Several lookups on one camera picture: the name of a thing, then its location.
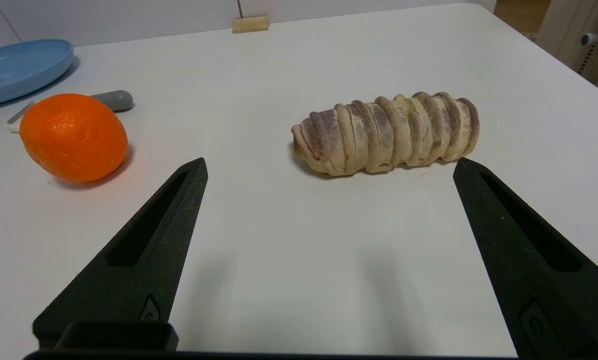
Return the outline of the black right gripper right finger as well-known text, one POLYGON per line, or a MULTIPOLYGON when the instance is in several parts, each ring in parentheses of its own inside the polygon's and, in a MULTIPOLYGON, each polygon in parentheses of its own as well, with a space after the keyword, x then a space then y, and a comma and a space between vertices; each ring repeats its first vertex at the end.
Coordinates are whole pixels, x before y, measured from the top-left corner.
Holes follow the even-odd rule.
POLYGON ((598 359, 598 266, 479 162, 453 180, 517 356, 598 359))

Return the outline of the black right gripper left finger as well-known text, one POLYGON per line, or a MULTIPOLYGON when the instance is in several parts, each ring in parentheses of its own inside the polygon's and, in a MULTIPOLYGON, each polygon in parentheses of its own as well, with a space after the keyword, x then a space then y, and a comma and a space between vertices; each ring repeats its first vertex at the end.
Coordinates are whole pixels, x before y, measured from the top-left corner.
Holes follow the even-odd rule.
POLYGON ((174 171, 33 321, 41 350, 98 340, 175 349, 169 317, 196 226, 208 170, 203 158, 174 171))

